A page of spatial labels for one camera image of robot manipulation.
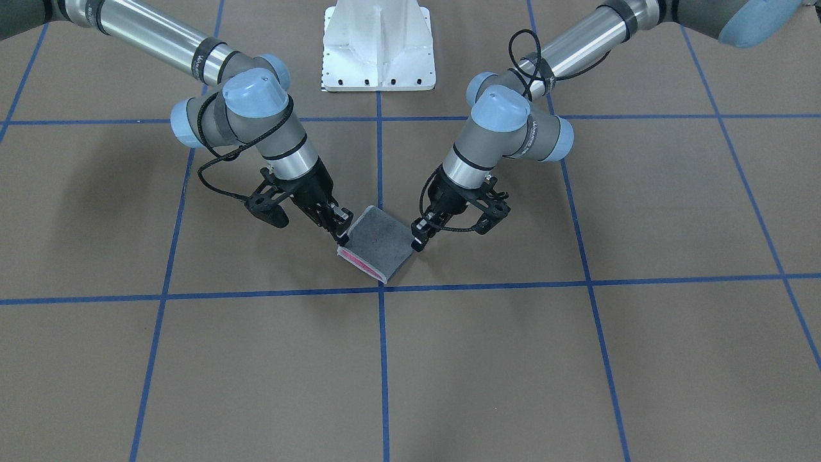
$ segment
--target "blue grid line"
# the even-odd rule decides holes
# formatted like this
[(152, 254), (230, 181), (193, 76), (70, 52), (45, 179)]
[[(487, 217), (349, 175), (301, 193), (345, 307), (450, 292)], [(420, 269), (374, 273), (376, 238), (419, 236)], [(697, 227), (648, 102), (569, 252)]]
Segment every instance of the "blue grid line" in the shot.
[(300, 122), (376, 122), (376, 117), (300, 117)]
[(659, 118), (716, 118), (715, 114), (567, 114), (562, 118), (572, 119), (659, 119)]
[(584, 281), (496, 283), (496, 284), (447, 284), (447, 285), (399, 285), (387, 286), (385, 292), (451, 292), (459, 290), (500, 289), (548, 289), (558, 287), (585, 287)]
[(306, 297), (310, 295), (347, 295), (349, 293), (377, 293), (376, 287), (344, 289), (259, 290), (251, 292), (170, 293), (168, 300), (210, 300), (215, 298)]
[(34, 60), (37, 59), (37, 54), (40, 52), (40, 47), (43, 46), (43, 40), (46, 38), (46, 33), (48, 32), (48, 24), (43, 26), (43, 29), (40, 31), (40, 37), (37, 38), (37, 44), (34, 46), (34, 51), (31, 52), (31, 58), (29, 58), (29, 63), (25, 66), (25, 71), (23, 72), (23, 77), (20, 79), (20, 84), (17, 86), (17, 92), (14, 94), (14, 99), (11, 101), (11, 107), (8, 109), (8, 113), (6, 114), (6, 121), (0, 127), (0, 143), (2, 143), (3, 138), (6, 137), (6, 131), (9, 127), (9, 122), (11, 118), (14, 116), (14, 111), (17, 110), (17, 104), (20, 103), (20, 97), (23, 95), (23, 87), (25, 87), (25, 83), (29, 80), (29, 74), (31, 73), (31, 68), (34, 67)]
[(704, 276), (690, 278), (647, 278), (635, 280), (593, 280), (597, 287), (609, 285), (698, 284), (711, 282), (744, 282), (756, 280), (781, 280), (781, 275)]
[(727, 124), (724, 123), (724, 118), (721, 114), (721, 111), (718, 109), (718, 103), (716, 103), (716, 100), (713, 96), (713, 91), (710, 89), (710, 85), (707, 82), (707, 76), (704, 74), (704, 69), (701, 67), (701, 63), (699, 62), (699, 59), (695, 54), (695, 49), (693, 48), (693, 44), (690, 41), (690, 36), (687, 35), (687, 30), (684, 28), (684, 26), (680, 27), (681, 33), (682, 35), (684, 35), (684, 40), (687, 43), (687, 48), (690, 50), (690, 55), (693, 58), (693, 63), (695, 64), (696, 69), (698, 69), (699, 71), (701, 81), (704, 84), (704, 89), (707, 91), (707, 96), (710, 99), (710, 103), (713, 105), (713, 110), (715, 111), (716, 116), (718, 117), (718, 123), (721, 125), (722, 133), (724, 134), (724, 139), (727, 141), (727, 147), (730, 148), (730, 153), (732, 154), (733, 162), (735, 162), (736, 164), (738, 174), (741, 176), (741, 181), (744, 183), (744, 189), (747, 192), (747, 197), (750, 199), (750, 204), (752, 204), (753, 206), (755, 217), (759, 221), (761, 231), (764, 233), (764, 238), (767, 240), (767, 245), (769, 246), (770, 252), (773, 254), (773, 260), (775, 261), (776, 267), (778, 268), (778, 274), (782, 277), (784, 289), (787, 291), (787, 295), (789, 296), (790, 302), (792, 303), (792, 309), (796, 312), (798, 322), (801, 325), (801, 329), (804, 331), (804, 336), (806, 337), (807, 343), (810, 346), (810, 351), (812, 352), (813, 357), (815, 358), (815, 364), (821, 372), (821, 355), (819, 355), (818, 347), (816, 347), (815, 342), (813, 341), (813, 336), (812, 333), (810, 333), (810, 328), (807, 326), (807, 322), (804, 319), (804, 313), (801, 312), (801, 308), (798, 305), (796, 296), (792, 292), (790, 280), (787, 278), (787, 273), (784, 271), (784, 266), (781, 262), (781, 258), (778, 256), (778, 252), (776, 251), (773, 238), (772, 236), (770, 236), (766, 223), (764, 223), (764, 216), (761, 213), (761, 209), (759, 208), (758, 202), (755, 200), (755, 195), (753, 194), (750, 182), (747, 180), (747, 175), (744, 173), (744, 167), (741, 165), (741, 160), (739, 159), (738, 153), (736, 152), (736, 146), (732, 142), (730, 132), (727, 130)]
[[(533, 12), (533, 3), (527, 0), (527, 11), (530, 14), (530, 27), (538, 34), (536, 28), (536, 18)], [(548, 108), (551, 114), (555, 114), (553, 107), (553, 98), (548, 97)], [(627, 435), (624, 430), (624, 422), (621, 419), (621, 408), (618, 403), (618, 393), (616, 392), (616, 382), (613, 379), (612, 369), (610, 367), (610, 355), (608, 354), (607, 342), (604, 339), (604, 330), (602, 328), (601, 318), (599, 316), (599, 304), (596, 301), (596, 293), (590, 277), (590, 266), (587, 262), (587, 252), (585, 251), (585, 240), (581, 236), (581, 226), (579, 224), (579, 214), (576, 209), (576, 201), (573, 199), (573, 187), (570, 182), (570, 175), (567, 172), (567, 163), (564, 159), (561, 161), (562, 176), (564, 177), (565, 189), (567, 193), (567, 201), (570, 206), (571, 216), (573, 219), (573, 227), (576, 230), (576, 242), (579, 246), (579, 257), (581, 259), (581, 266), (585, 272), (585, 286), (587, 287), (587, 294), (590, 298), (590, 307), (593, 310), (593, 320), (596, 325), (596, 335), (599, 337), (599, 348), (602, 352), (602, 362), (604, 364), (604, 372), (608, 379), (608, 388), (610, 390), (610, 400), (612, 401), (613, 414), (616, 418), (616, 425), (618, 428), (619, 440), (621, 441), (621, 452), (624, 455), (625, 462), (631, 462), (630, 447), (627, 445)]]
[(130, 125), (150, 123), (171, 123), (167, 118), (119, 118), (90, 120), (12, 120), (9, 125)]
[(821, 118), (821, 114), (721, 114), (722, 118)]
[(821, 273), (803, 273), (803, 274), (787, 275), (787, 279), (789, 279), (789, 280), (817, 280), (817, 279), (821, 279)]
[[(548, 108), (553, 110), (553, 99), (548, 95)], [(715, 114), (563, 114), (567, 120), (621, 120), (621, 119), (687, 119), (687, 118), (718, 118)], [(802, 119), (821, 118), (821, 114), (722, 114), (722, 118), (734, 119)], [(382, 117), (383, 122), (449, 122), (465, 121), (467, 116), (442, 117)], [(303, 117), (301, 122), (377, 122), (376, 117)], [(168, 124), (167, 118), (135, 118), (135, 119), (76, 119), (76, 120), (10, 120), (1, 121), (3, 126), (12, 125), (126, 125), (126, 124)]]
[[(383, 146), (382, 146), (382, 92), (376, 92), (376, 183), (377, 205), (384, 207), (383, 194)], [(385, 325), (385, 284), (379, 281), (376, 288), (379, 295), (379, 359), (382, 370), (382, 457), (383, 462), (391, 459), (390, 401), (388, 399), (388, 333)]]
[(385, 323), (385, 286), (379, 282), (379, 359), (382, 372), (382, 460), (391, 460), (390, 413), (388, 412), (388, 332)]
[[(786, 277), (790, 280), (821, 280), (821, 273), (796, 273)], [(781, 275), (735, 275), (735, 276), (696, 276), (681, 278), (648, 278), (634, 280), (591, 280), (593, 286), (621, 285), (658, 285), (658, 284), (710, 284), (722, 282), (746, 282), (757, 280), (781, 280)], [(504, 289), (555, 289), (561, 287), (586, 287), (587, 281), (555, 281), (530, 283), (486, 283), (486, 284), (441, 284), (441, 285), (399, 285), (386, 286), (386, 293), (400, 292), (453, 292), (468, 290), (504, 290)], [(341, 289), (285, 289), (258, 290), (249, 292), (202, 292), (202, 293), (160, 293), (143, 295), (103, 295), (91, 297), (53, 297), (53, 298), (4, 298), (0, 306), (47, 305), (59, 303), (110, 303), (110, 302), (157, 302), (161, 300), (210, 300), (215, 298), (266, 298), (266, 297), (305, 297), (311, 295), (346, 295), (349, 293), (378, 293), (378, 287), (352, 287)]]
[[(219, 28), (222, 24), (222, 11), (225, 7), (225, 0), (219, 1), (219, 9), (217, 11), (217, 20), (214, 24), (213, 35), (219, 35)], [(202, 94), (204, 95), (207, 86), (203, 85)], [(151, 350), (149, 352), (149, 361), (145, 369), (145, 380), (143, 383), (143, 392), (140, 397), (140, 407), (137, 411), (137, 421), (134, 426), (134, 440), (131, 442), (131, 454), (129, 462), (136, 462), (137, 453), (140, 450), (140, 438), (142, 437), (143, 422), (145, 419), (145, 410), (148, 407), (149, 393), (151, 391), (151, 379), (154, 376), (154, 364), (157, 359), (157, 349), (159, 348), (159, 336), (163, 329), (163, 318), (165, 317), (165, 306), (168, 296), (168, 289), (171, 286), (171, 276), (174, 269), (174, 259), (177, 255), (177, 243), (180, 238), (180, 229), (182, 227), (182, 214), (186, 208), (186, 193), (188, 192), (188, 180), (191, 177), (191, 165), (194, 163), (195, 150), (188, 151), (188, 161), (186, 163), (186, 173), (182, 179), (182, 191), (180, 192), (180, 202), (177, 207), (177, 219), (174, 222), (174, 233), (171, 239), (171, 248), (168, 250), (168, 263), (166, 265), (165, 278), (163, 280), (163, 299), (160, 300), (159, 308), (157, 309), (157, 320), (154, 324), (154, 335), (151, 339)]]
[(453, 120), (467, 120), (467, 116), (417, 116), (417, 117), (385, 117), (384, 122), (446, 122)]
[(6, 298), (0, 306), (49, 305), (59, 303), (158, 302), (162, 295), (103, 295), (98, 297)]

